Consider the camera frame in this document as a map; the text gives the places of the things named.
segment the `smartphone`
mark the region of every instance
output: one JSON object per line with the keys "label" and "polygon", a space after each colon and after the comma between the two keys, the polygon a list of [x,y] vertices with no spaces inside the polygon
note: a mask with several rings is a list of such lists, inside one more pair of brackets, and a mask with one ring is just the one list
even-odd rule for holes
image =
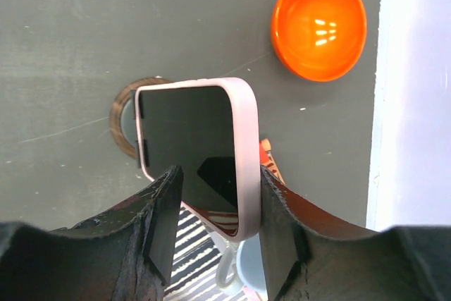
{"label": "smartphone", "polygon": [[260,227],[257,102],[239,78],[139,87],[134,96],[137,150],[153,180],[183,170],[184,206],[230,241]]}

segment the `black and white striped cloth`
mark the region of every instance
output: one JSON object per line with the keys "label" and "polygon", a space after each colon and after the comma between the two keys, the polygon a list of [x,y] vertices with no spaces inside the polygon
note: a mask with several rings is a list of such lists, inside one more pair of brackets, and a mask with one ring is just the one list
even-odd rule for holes
{"label": "black and white striped cloth", "polygon": [[220,252],[203,223],[185,208],[180,209],[171,285],[164,301],[245,301],[246,295],[228,297],[215,284]]}

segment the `light blue mug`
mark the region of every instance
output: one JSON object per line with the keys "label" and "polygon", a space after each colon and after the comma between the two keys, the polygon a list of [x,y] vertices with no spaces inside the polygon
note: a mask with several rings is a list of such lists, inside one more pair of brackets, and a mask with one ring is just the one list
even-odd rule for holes
{"label": "light blue mug", "polygon": [[[233,275],[227,279],[230,270]],[[229,243],[216,270],[216,285],[229,296],[238,294],[244,286],[266,294],[258,234],[240,244]]]}

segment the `mug handle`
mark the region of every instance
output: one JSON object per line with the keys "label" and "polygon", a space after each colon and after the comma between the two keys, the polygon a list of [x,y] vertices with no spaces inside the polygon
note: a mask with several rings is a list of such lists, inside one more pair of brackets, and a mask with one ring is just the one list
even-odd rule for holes
{"label": "mug handle", "polygon": [[[233,262],[234,258],[235,251],[232,247],[227,247],[219,261],[218,268],[216,269],[216,285],[228,296],[237,295],[244,287],[244,283],[238,276],[237,266],[235,262]],[[227,281],[227,275],[230,268],[232,268],[233,276]]]}

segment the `orange ceramic bowl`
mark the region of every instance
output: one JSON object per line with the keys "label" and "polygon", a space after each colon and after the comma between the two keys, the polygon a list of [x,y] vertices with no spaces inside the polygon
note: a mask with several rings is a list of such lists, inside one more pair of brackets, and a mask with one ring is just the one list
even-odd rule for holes
{"label": "orange ceramic bowl", "polygon": [[279,59],[297,75],[331,81],[359,60],[366,40],[362,0],[278,0],[271,39]]}

